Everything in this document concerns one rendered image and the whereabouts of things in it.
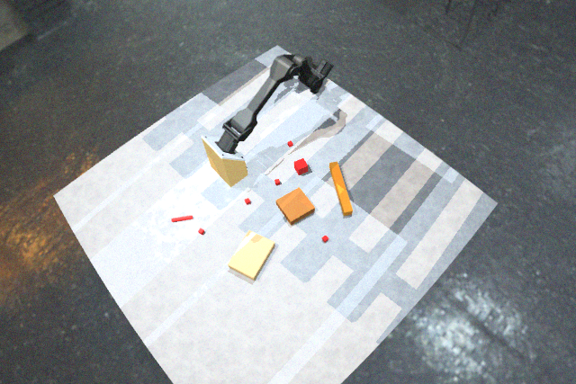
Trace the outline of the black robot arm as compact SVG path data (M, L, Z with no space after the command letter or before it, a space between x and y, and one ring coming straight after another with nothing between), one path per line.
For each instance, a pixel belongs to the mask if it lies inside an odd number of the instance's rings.
M233 118L223 124L222 128L225 131L219 141L214 141L215 144L223 152L235 155L234 150L238 143L245 141L251 134L257 125L257 115L279 84L288 81L292 76L300 73L300 82L307 85L311 89L310 91L316 94L319 92L323 80L333 66L333 64L323 58L316 69L313 69L312 57L301 56L300 54L284 54L275 57L270 66L269 77L258 89L248 107L238 112Z

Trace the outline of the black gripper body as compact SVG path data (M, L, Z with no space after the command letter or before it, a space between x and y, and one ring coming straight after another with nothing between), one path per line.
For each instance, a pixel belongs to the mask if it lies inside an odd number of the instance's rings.
M316 67L318 66L318 64L319 64L318 62L312 63L312 68L313 68L313 69L316 69ZM294 76L300 76L300 73L297 74L297 75L294 75ZM289 80L292 80L294 76L292 76Z

